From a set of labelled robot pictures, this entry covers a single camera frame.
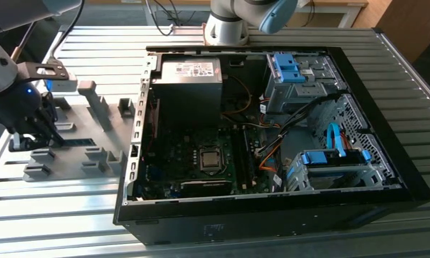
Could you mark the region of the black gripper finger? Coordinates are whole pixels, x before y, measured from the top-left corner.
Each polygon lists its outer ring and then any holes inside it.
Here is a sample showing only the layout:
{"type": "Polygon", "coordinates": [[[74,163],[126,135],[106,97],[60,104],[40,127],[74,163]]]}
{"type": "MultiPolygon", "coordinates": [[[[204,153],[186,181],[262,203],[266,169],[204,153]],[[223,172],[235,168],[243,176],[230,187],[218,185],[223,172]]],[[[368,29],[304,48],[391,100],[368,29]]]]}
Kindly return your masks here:
{"type": "Polygon", "coordinates": [[[24,130],[27,137],[26,144],[30,148],[62,147],[64,139],[56,131],[55,125],[46,119],[30,117],[27,119],[27,128],[24,130]]]}

